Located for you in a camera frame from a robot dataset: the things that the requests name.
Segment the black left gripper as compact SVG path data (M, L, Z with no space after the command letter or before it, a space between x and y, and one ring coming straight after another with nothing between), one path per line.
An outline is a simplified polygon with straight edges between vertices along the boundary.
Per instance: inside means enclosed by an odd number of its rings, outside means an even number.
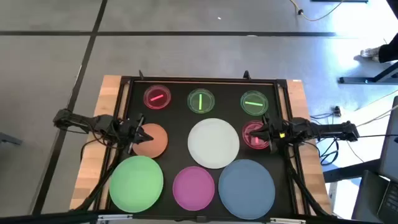
M139 114L136 119L117 119L116 132L118 134L118 143L116 152L122 152L126 147L133 144L140 144L147 141L152 141L154 138L148 135L142 125L145 117Z

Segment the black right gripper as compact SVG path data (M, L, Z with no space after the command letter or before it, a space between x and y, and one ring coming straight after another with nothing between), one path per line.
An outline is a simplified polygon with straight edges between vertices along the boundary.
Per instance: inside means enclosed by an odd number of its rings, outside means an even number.
M278 119L273 122L267 114L262 115L262 121L265 125L253 129L250 132L250 137L259 141L268 141L271 154L283 154L289 148L289 143L286 140L289 134L289 121Z

